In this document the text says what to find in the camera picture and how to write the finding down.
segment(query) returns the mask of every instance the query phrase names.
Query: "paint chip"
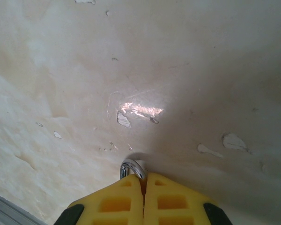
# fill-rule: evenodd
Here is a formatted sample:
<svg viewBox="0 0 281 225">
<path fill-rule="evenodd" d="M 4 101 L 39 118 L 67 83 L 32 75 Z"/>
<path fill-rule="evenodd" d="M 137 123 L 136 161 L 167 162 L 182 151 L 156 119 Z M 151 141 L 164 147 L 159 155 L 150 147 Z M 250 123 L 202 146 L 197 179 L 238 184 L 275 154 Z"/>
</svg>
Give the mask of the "paint chip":
<svg viewBox="0 0 281 225">
<path fill-rule="evenodd" d="M 156 120 L 156 119 L 154 119 L 153 117 L 150 117 L 150 121 L 151 121 L 152 123 L 159 124 L 159 121 Z"/>
<path fill-rule="evenodd" d="M 57 133 L 56 131 L 54 131 L 54 136 L 57 137 L 57 138 L 59 138 L 59 139 L 62 138 L 62 136 L 61 136 L 59 133 Z"/>
<path fill-rule="evenodd" d="M 111 144 L 111 146 L 112 146 L 112 148 L 110 149 L 110 151 L 111 151 L 113 148 L 115 148 L 116 150 L 118 150 L 118 148 L 116 147 L 116 145 L 115 145 L 114 143 L 110 142 L 110 144 Z"/>
<path fill-rule="evenodd" d="M 199 144 L 197 147 L 198 152 L 200 153 L 207 153 L 207 154 L 211 154 L 213 156 L 219 157 L 219 158 L 224 158 L 224 156 L 216 151 L 212 151 L 209 148 L 207 148 L 205 145 L 203 144 Z"/>
<path fill-rule="evenodd" d="M 121 112 L 118 112 L 118 123 L 124 127 L 130 127 L 130 121 Z"/>
<path fill-rule="evenodd" d="M 223 136 L 223 145 L 227 149 L 236 149 L 236 150 L 246 150 L 248 151 L 247 145 L 242 139 L 233 133 L 229 133 Z"/>
<path fill-rule="evenodd" d="M 96 4 L 96 0 L 75 0 L 76 3 L 91 3 L 93 5 Z"/>
<path fill-rule="evenodd" d="M 38 122 L 36 122 L 36 124 L 38 124 L 40 127 L 44 127 L 43 124 L 40 124 L 40 123 L 38 123 Z"/>
</svg>

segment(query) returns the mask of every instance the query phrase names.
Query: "chrome hook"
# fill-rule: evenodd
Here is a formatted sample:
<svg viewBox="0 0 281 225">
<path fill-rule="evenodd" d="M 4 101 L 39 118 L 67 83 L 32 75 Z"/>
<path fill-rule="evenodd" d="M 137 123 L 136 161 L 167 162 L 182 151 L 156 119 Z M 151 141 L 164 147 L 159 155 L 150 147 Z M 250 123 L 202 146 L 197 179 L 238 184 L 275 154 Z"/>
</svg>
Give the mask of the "chrome hook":
<svg viewBox="0 0 281 225">
<path fill-rule="evenodd" d="M 134 160 L 127 158 L 122 162 L 122 165 L 120 168 L 120 179 L 122 179 L 128 175 L 128 169 L 131 169 L 136 174 L 136 176 L 138 176 L 138 178 L 140 178 L 142 180 L 146 178 L 146 174 L 145 174 L 144 170 L 142 169 L 142 167 Z"/>
</svg>

